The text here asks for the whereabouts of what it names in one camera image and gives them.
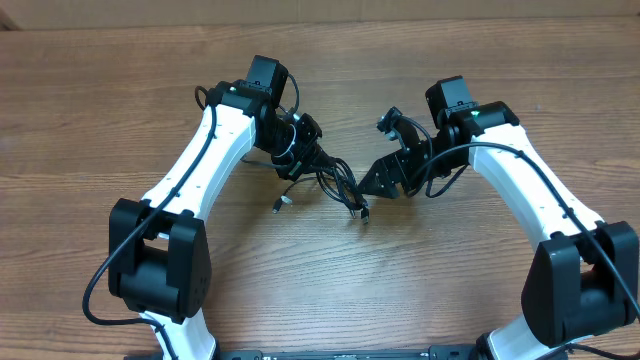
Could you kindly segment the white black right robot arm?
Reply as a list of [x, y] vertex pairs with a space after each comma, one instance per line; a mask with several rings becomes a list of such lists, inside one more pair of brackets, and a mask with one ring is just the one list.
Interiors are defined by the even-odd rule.
[[425, 94], [430, 135], [391, 108], [377, 124], [397, 151], [376, 160], [361, 193], [394, 199], [452, 184], [472, 169], [497, 191], [524, 230], [534, 257], [521, 314], [472, 345], [432, 346], [432, 359], [565, 359], [591, 337], [639, 319], [639, 238], [626, 222], [608, 222], [585, 206], [538, 155], [503, 102], [476, 102], [460, 76]]

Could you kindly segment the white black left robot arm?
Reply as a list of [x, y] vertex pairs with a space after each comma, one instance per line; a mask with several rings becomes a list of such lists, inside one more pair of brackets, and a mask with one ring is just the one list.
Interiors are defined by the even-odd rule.
[[102, 326], [145, 324], [158, 359], [215, 359], [203, 302], [211, 278], [206, 222], [216, 198], [252, 148], [285, 180], [309, 172], [321, 132], [307, 115], [277, 115], [292, 76], [257, 55], [245, 78], [194, 96], [202, 120], [169, 172], [138, 200], [119, 200], [109, 216], [109, 254], [82, 299], [85, 317]]

